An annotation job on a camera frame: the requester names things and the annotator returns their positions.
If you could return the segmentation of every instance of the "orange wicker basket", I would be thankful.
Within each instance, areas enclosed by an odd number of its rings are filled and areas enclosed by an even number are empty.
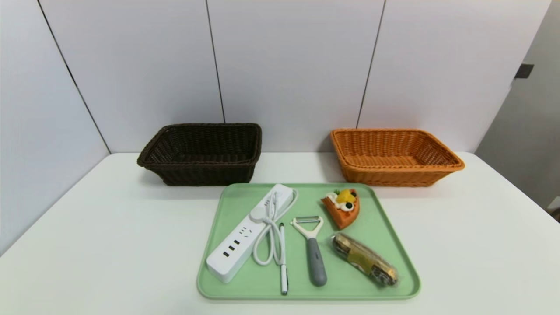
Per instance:
[[[418,129],[335,129],[330,138],[351,183],[430,186],[465,168],[436,137]]]

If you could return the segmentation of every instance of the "power cord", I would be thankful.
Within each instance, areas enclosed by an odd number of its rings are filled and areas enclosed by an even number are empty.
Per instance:
[[[286,255],[286,244],[284,242],[284,239],[281,237],[280,235],[280,229],[278,228],[278,226],[276,225],[276,221],[282,217],[286,212],[288,212],[288,210],[294,205],[294,203],[296,203],[297,198],[299,196],[299,193],[297,190],[292,189],[292,194],[293,194],[293,200],[292,202],[290,202],[290,204],[281,212],[277,213],[277,206],[278,206],[278,196],[276,191],[273,192],[272,194],[270,194],[270,197],[268,199],[268,202],[266,203],[266,210],[264,214],[254,214],[251,213],[251,219],[255,222],[264,222],[267,224],[267,227],[264,228],[259,236],[256,238],[255,240],[255,245],[253,246],[253,258],[255,259],[255,262],[258,263],[261,266],[266,266],[270,263],[270,261],[272,260],[272,257],[274,257],[274,260],[276,261],[276,264],[280,265],[282,263],[282,261],[284,261],[284,257]],[[257,254],[257,249],[259,247],[260,242],[262,242],[264,236],[266,234],[268,234],[270,232],[270,252],[268,253],[268,258],[265,261],[262,261],[259,259],[259,256]],[[277,255],[276,253],[276,242],[275,242],[275,235],[276,234],[276,238],[278,238],[279,243],[280,243],[280,256]]]

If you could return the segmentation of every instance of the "tray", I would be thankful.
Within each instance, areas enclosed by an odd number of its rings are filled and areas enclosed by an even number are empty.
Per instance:
[[[286,226],[286,265],[289,293],[280,294],[280,270],[271,262],[262,267],[252,257],[228,284],[214,277],[206,265],[206,258],[229,232],[274,186],[273,184],[233,184],[226,187],[220,198],[216,217],[208,238],[198,272],[198,290],[210,299],[293,299],[293,300],[393,300],[408,299],[420,290],[420,279],[401,245],[389,219],[369,186],[355,183],[285,184],[299,191],[294,206],[278,220]],[[336,232],[335,224],[320,199],[335,189],[354,188],[360,197],[360,214],[343,232],[369,246],[399,273],[397,287],[383,287],[340,258],[330,244]],[[296,216],[320,215],[325,224],[317,240],[325,263],[328,282],[317,288],[311,284],[307,271],[305,238],[290,224]],[[306,224],[313,229],[313,224]],[[268,254],[268,238],[259,247],[261,259]]]

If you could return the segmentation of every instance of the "basket rim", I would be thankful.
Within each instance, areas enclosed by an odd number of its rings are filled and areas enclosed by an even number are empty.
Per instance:
[[[337,133],[342,132],[351,132],[351,133],[368,133],[368,132],[419,132],[423,133],[435,143],[437,143],[442,149],[447,151],[451,154],[458,163],[456,164],[447,164],[447,165],[357,165],[350,163],[346,156],[342,153],[342,149],[340,148],[340,144],[338,143],[335,135]],[[465,168],[465,163],[461,158],[457,156],[451,149],[449,149],[445,144],[443,144],[438,138],[436,138],[431,133],[422,130],[422,129],[415,129],[415,128],[339,128],[334,129],[330,132],[330,139],[333,143],[335,151],[338,155],[338,160],[342,167],[352,169],[354,171],[368,171],[368,170],[379,170],[382,172],[455,172],[458,170],[462,170]]]
[[[254,147],[254,154],[248,159],[237,161],[237,162],[147,162],[146,159],[152,153],[159,142],[163,133],[168,129],[176,127],[253,127],[256,131],[256,141]],[[180,124],[170,124],[162,127],[155,136],[148,142],[148,144],[142,149],[142,152],[138,155],[137,164],[147,169],[161,169],[161,168],[185,168],[185,167],[199,167],[199,166],[211,166],[211,167],[235,167],[235,166],[253,166],[257,163],[260,158],[262,143],[262,129],[256,123],[180,123]]]

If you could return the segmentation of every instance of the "stylus pen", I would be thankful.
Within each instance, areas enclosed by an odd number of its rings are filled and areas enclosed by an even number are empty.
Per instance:
[[[288,294],[288,268],[286,268],[286,237],[284,236],[284,223],[280,223],[280,235],[284,248],[281,248],[284,259],[280,264],[280,292],[282,295]]]

